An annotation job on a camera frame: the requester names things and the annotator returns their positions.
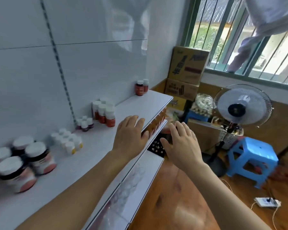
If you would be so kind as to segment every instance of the right hand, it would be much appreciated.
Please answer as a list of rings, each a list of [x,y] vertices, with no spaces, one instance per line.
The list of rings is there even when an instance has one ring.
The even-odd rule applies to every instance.
[[[177,121],[176,126],[177,129],[172,123],[169,124],[173,138],[172,146],[166,139],[160,139],[169,159],[184,172],[195,166],[203,165],[200,146],[194,132],[184,122],[180,123]]]

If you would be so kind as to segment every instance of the fan base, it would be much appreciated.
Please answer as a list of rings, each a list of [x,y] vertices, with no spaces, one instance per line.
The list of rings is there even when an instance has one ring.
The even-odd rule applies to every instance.
[[[211,155],[202,152],[203,161],[208,164]],[[227,168],[221,158],[216,157],[213,162],[208,164],[216,176],[222,177],[226,174]]]

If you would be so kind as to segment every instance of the white tiled wall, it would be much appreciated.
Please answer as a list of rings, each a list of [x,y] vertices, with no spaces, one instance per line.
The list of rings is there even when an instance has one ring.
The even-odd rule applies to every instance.
[[[151,0],[42,0],[75,116],[145,77]],[[44,140],[73,117],[40,0],[0,0],[0,147]]]

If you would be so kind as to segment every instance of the blue plastic stool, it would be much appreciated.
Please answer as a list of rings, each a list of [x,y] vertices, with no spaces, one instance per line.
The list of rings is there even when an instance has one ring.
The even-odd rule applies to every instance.
[[[236,160],[234,159],[234,152],[240,154]],[[227,171],[227,175],[231,177],[234,174],[240,174],[252,179],[257,182],[255,187],[259,189],[278,164],[278,158],[271,145],[249,137],[240,140],[229,150],[228,158],[230,168]],[[254,174],[245,170],[243,166],[247,162],[260,167],[262,174]]]
[[[189,111],[186,117],[184,118],[184,123],[188,123],[189,119],[196,119],[202,122],[208,122],[208,117],[196,114],[193,111]]]

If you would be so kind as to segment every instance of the left hand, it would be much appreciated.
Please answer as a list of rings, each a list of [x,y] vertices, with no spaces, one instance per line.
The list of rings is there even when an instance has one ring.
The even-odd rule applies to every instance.
[[[149,132],[146,131],[141,137],[144,118],[136,121],[137,115],[126,117],[117,127],[112,151],[129,162],[135,158],[145,147]]]

